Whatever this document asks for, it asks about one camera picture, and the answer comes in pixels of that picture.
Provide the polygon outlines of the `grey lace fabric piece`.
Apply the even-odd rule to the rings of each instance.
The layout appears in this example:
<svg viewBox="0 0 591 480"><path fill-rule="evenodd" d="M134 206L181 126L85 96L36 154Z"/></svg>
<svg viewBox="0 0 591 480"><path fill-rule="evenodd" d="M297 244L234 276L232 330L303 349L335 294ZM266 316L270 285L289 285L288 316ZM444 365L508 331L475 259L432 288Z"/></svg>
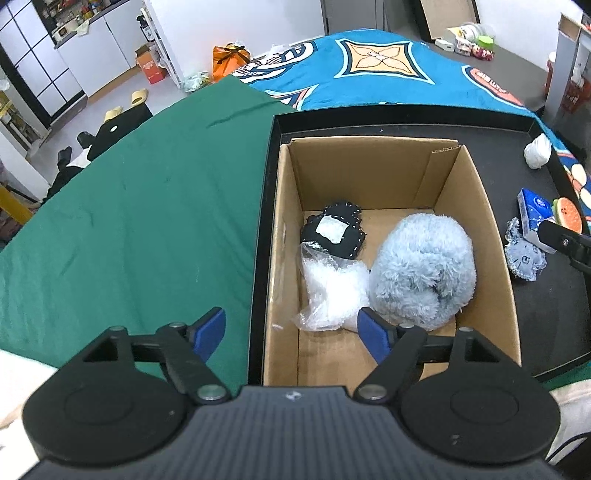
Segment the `grey lace fabric piece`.
<svg viewBox="0 0 591 480"><path fill-rule="evenodd" d="M518 279L536 281L538 274L547 266L546 255L523 237L517 217L507 222L505 240L504 252L509 271Z"/></svg>

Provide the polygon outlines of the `white soft bundle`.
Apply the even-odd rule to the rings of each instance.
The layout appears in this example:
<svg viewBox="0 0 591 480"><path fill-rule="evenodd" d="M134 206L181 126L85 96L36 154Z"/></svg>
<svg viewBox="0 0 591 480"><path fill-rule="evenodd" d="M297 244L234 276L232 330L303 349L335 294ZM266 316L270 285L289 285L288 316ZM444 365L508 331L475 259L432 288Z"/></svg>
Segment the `white soft bundle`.
<svg viewBox="0 0 591 480"><path fill-rule="evenodd" d="M545 166L552 154L552 144L544 134L537 136L524 148L524 159L527 166L532 170L539 170Z"/></svg>

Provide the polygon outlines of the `burger plush toy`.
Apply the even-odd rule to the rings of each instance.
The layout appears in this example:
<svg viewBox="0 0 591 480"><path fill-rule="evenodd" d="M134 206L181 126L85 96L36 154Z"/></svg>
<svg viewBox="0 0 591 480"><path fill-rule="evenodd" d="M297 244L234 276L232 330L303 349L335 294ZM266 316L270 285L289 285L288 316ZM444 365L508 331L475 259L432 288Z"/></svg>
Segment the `burger plush toy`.
<svg viewBox="0 0 591 480"><path fill-rule="evenodd" d="M566 197L559 197L552 202L555 222L575 233L583 232L583 221L575 204Z"/></svg>

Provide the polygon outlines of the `blue tissue pack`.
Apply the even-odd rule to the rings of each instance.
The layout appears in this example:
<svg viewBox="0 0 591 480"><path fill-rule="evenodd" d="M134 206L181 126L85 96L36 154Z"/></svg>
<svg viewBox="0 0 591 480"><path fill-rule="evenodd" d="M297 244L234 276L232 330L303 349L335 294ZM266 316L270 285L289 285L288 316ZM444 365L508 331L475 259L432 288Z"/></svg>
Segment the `blue tissue pack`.
<svg viewBox="0 0 591 480"><path fill-rule="evenodd" d="M523 237L545 253L556 252L551 246L544 244L538 234L543 221L554 222L552 204L535 192L522 188L517 195L518 209L521 218Z"/></svg>

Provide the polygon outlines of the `black stitched felt pouch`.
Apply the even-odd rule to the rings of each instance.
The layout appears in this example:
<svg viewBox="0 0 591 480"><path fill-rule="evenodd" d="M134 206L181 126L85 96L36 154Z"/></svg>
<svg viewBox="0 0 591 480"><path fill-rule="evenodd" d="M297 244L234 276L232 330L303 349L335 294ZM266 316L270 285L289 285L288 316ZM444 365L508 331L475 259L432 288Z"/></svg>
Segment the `black stitched felt pouch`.
<svg viewBox="0 0 591 480"><path fill-rule="evenodd" d="M349 201L329 204L321 213L308 216L301 228L301 243L335 257L355 260L366 239L361 214L360 206Z"/></svg>

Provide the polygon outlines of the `grey bench mat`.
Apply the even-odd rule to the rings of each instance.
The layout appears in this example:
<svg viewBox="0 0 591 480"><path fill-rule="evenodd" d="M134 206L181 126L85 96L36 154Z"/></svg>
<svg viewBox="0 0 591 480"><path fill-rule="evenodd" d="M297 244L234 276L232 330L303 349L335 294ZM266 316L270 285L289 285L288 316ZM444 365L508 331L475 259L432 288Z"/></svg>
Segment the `grey bench mat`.
<svg viewBox="0 0 591 480"><path fill-rule="evenodd" d="M428 46L451 60L480 69L503 89L521 100L529 110L539 112L544 107L547 72L518 55L502 47L496 47L494 59L486 61L444 51L434 43L428 43Z"/></svg>

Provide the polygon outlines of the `brown cardboard box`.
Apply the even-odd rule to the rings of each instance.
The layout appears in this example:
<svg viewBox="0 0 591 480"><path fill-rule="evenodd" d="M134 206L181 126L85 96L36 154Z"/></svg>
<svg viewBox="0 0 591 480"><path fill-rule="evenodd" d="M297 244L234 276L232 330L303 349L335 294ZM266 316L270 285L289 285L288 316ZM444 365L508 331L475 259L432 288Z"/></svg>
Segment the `brown cardboard box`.
<svg viewBox="0 0 591 480"><path fill-rule="evenodd" d="M521 357L501 235L466 146L300 138L277 155L263 384L354 390L376 366L358 313Z"/></svg>

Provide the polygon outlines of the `orange cardboard box on floor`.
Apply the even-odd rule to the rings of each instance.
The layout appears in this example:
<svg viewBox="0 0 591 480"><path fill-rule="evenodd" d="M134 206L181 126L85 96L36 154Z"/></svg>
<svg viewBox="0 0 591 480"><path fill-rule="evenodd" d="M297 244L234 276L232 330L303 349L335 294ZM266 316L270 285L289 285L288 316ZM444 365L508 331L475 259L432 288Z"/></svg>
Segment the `orange cardboard box on floor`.
<svg viewBox="0 0 591 480"><path fill-rule="evenodd" d="M135 51L135 63L151 85L166 77L166 70L158 65L147 44Z"/></svg>

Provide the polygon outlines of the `small items on bench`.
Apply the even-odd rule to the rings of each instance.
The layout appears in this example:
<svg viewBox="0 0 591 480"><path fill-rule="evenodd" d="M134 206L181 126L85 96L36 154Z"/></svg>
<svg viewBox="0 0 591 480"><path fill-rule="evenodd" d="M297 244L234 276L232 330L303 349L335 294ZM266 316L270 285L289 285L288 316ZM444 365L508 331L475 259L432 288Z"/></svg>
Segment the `small items on bench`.
<svg viewBox="0 0 591 480"><path fill-rule="evenodd" d="M435 45L446 52L492 61L495 57L496 35L486 25L466 22L458 27L447 28L435 39Z"/></svg>

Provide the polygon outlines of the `clear bag of white stuffing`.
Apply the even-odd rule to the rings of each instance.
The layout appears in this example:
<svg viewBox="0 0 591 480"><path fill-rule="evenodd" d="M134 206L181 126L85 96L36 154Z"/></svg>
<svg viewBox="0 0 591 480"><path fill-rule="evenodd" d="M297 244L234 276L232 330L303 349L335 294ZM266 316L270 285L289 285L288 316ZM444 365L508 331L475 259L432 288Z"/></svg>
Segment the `clear bag of white stuffing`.
<svg viewBox="0 0 591 480"><path fill-rule="evenodd" d="M300 268L307 304L294 316L294 324L307 332L358 332L359 311L370 305L367 265L301 243Z"/></svg>

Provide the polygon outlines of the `white kitchen cabinet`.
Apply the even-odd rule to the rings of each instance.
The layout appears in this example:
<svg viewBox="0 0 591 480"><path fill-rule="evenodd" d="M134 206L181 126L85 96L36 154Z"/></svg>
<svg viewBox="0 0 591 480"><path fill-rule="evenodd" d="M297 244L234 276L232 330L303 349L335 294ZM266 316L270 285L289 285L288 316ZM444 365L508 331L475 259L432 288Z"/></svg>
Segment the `white kitchen cabinet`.
<svg viewBox="0 0 591 480"><path fill-rule="evenodd" d="M135 52L146 43L137 21L142 7L142 1L120 1L91 18L85 35L74 34L57 47L87 97L136 65Z"/></svg>

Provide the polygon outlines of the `blue patterned blanket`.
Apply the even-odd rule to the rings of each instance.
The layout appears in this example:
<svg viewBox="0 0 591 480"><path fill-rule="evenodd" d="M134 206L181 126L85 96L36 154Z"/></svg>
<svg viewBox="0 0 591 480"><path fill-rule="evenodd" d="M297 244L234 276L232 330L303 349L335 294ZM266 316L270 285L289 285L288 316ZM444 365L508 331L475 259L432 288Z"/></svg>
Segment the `blue patterned blanket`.
<svg viewBox="0 0 591 480"><path fill-rule="evenodd" d="M304 113L291 123L293 132L443 124L544 135L565 171L572 202L590 217L590 177L551 129L489 74L420 41L353 30L280 48L232 76Z"/></svg>

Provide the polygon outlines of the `fluffy grey-blue plush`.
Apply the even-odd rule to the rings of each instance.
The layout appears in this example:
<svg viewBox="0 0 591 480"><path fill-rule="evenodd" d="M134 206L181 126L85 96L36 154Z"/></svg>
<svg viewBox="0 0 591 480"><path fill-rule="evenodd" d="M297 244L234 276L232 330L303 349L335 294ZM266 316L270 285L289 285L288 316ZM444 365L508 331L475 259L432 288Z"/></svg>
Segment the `fluffy grey-blue plush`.
<svg viewBox="0 0 591 480"><path fill-rule="evenodd" d="M370 307L391 323L427 331L447 325L472 300L477 270L471 238L452 217L401 220L370 269Z"/></svg>

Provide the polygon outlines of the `black stool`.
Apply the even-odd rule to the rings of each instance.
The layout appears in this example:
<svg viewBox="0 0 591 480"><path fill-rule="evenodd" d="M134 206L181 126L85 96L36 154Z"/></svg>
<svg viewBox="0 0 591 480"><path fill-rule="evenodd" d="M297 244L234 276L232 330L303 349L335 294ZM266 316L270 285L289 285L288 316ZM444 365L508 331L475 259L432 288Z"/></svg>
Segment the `black stool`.
<svg viewBox="0 0 591 480"><path fill-rule="evenodd" d="M103 123L91 144L87 160L92 162L151 117L150 109L142 103Z"/></svg>

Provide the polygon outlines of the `white bedding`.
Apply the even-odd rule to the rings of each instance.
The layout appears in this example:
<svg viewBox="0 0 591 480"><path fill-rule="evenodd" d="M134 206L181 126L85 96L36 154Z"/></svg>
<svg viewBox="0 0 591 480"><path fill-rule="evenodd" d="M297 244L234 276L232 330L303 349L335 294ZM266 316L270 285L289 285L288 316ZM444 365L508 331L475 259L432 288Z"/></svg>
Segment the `white bedding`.
<svg viewBox="0 0 591 480"><path fill-rule="evenodd" d="M1 351L1 478L20 479L38 462L23 426L22 411L28 398L56 368Z"/></svg>

